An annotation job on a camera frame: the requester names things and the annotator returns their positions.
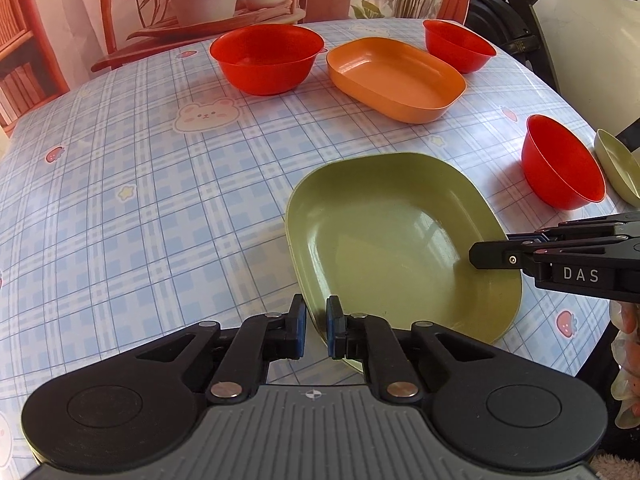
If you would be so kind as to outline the small red bowl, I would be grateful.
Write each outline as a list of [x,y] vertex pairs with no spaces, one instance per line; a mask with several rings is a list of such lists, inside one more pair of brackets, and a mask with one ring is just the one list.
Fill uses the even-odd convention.
[[529,186],[553,208],[575,210],[605,198],[605,178],[589,148],[550,117],[527,118],[521,161]]
[[497,55],[492,44],[457,23],[425,20],[423,27],[426,50],[459,73],[477,72]]

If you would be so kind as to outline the pale green plate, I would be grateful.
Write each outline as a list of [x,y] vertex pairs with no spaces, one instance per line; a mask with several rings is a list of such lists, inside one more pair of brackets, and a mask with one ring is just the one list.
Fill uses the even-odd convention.
[[604,129],[598,129],[594,151],[615,192],[629,205],[638,209],[639,162],[626,146]]

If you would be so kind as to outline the green rectangular plate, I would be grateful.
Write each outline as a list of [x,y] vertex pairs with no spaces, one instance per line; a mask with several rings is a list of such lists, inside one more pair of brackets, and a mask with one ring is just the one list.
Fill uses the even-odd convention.
[[408,330],[430,321],[486,344],[520,310],[514,270],[477,270],[469,250],[506,233],[476,186],[442,160],[387,153],[338,160],[307,174],[288,199],[285,234],[314,328],[326,300]]

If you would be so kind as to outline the orange rectangular plate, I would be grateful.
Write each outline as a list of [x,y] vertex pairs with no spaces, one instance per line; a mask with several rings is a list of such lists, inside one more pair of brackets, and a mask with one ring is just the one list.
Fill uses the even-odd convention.
[[337,89],[407,124],[427,124],[466,90],[452,66],[399,40],[366,37],[329,50],[326,66]]

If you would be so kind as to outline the large red bowl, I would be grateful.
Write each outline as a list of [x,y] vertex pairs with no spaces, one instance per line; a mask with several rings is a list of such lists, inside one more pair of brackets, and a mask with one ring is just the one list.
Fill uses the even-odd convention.
[[252,96],[275,96],[295,89],[324,50],[326,44],[319,34],[287,24],[235,29],[209,47],[229,84]]

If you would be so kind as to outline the black exercise bike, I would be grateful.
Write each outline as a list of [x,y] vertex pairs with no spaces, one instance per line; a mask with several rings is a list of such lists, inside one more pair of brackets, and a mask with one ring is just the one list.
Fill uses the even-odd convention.
[[466,26],[567,98],[639,73],[639,0],[470,0]]

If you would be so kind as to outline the printed room backdrop cloth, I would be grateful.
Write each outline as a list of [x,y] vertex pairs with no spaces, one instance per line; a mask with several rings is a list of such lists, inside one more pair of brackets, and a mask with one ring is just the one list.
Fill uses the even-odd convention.
[[470,0],[1,0],[1,125],[104,70],[257,23],[463,22]]

